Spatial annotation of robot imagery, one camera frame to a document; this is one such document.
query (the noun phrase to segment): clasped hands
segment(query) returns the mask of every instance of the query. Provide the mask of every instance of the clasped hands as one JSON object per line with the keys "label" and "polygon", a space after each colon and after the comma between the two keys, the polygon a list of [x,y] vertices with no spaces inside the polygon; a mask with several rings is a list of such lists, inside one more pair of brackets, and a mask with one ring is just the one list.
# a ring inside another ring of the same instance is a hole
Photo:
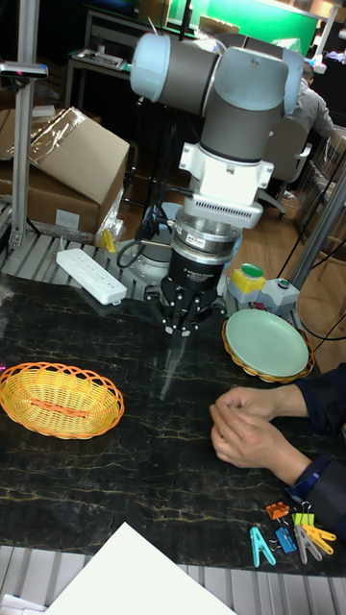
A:
{"label": "clasped hands", "polygon": [[210,406],[211,441],[222,461],[238,468],[267,468],[293,485],[311,461],[270,421],[277,416],[308,416],[294,384],[270,390],[233,388]]}

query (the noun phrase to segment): green plate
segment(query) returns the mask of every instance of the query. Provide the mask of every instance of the green plate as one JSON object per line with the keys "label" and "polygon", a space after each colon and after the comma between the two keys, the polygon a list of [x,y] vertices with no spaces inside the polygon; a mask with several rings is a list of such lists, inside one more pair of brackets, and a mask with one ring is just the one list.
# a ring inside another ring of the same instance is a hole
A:
{"label": "green plate", "polygon": [[283,318],[268,311],[236,312],[227,322],[226,338],[245,365],[274,378],[299,374],[309,360],[303,337]]}

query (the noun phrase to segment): table surface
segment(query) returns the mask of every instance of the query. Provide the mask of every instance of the table surface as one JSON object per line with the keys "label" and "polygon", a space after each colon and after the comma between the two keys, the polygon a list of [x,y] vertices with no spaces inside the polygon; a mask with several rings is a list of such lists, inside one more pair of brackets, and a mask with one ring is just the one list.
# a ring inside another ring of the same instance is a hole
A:
{"label": "table surface", "polygon": [[[0,413],[0,544],[94,554],[127,521],[173,561],[253,569],[249,530],[275,538],[265,506],[292,504],[270,472],[220,461],[210,442],[209,405],[233,384],[269,386],[233,364],[220,316],[188,338],[172,338],[142,302],[103,309],[83,290],[0,276],[0,362],[62,362],[110,378],[124,395],[119,424],[87,441],[26,430]],[[277,426],[306,455],[340,438],[316,438],[304,419]],[[275,552],[275,568],[346,576],[346,545],[304,566]]]}

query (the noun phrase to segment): green button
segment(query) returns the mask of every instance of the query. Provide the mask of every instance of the green button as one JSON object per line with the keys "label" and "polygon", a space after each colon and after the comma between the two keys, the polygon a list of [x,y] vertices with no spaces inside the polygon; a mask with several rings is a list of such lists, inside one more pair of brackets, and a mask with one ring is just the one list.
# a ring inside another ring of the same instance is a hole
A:
{"label": "green button", "polygon": [[280,278],[278,281],[278,286],[280,288],[288,288],[289,287],[289,282],[287,280],[285,280],[284,278]]}
{"label": "green button", "polygon": [[244,264],[241,265],[241,270],[246,276],[250,276],[251,278],[260,278],[263,275],[263,269],[258,265],[254,265],[252,262],[244,262]]}

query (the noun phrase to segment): yellow woven basket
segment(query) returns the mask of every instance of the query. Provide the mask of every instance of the yellow woven basket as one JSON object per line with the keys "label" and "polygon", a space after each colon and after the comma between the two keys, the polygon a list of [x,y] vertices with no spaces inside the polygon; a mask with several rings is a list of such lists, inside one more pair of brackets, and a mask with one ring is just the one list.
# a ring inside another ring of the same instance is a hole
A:
{"label": "yellow woven basket", "polygon": [[88,439],[113,428],[123,397],[107,378],[60,363],[21,363],[0,377],[0,403],[28,430]]}
{"label": "yellow woven basket", "polygon": [[276,378],[275,376],[268,376],[267,374],[263,374],[262,372],[258,372],[257,370],[253,369],[252,367],[249,367],[248,365],[246,365],[245,363],[243,363],[239,357],[237,357],[235,355],[235,353],[233,352],[233,350],[231,349],[228,341],[227,341],[227,336],[226,336],[226,325],[227,325],[227,320],[223,323],[222,325],[222,330],[221,330],[221,335],[222,335],[222,339],[223,339],[223,343],[225,346],[225,350],[226,352],[231,355],[234,363],[236,363],[236,365],[239,365],[240,367],[242,367],[242,369],[244,370],[244,372],[246,372],[246,374],[249,374],[250,376],[258,376],[262,381],[264,382],[281,382],[283,384],[289,384],[290,382],[293,382],[295,380],[297,380],[297,378],[303,378],[304,376],[308,376],[310,374],[310,372],[312,371],[312,368],[314,366],[315,363],[315,359],[314,359],[314,355],[313,355],[313,349],[311,347],[311,345],[307,342],[307,340],[303,337],[304,341],[306,342],[307,346],[308,346],[308,350],[309,350],[309,360],[308,363],[306,365],[306,367],[304,368],[304,370],[302,370],[301,372],[299,372],[299,374],[295,374],[294,376],[289,376],[287,378]]}

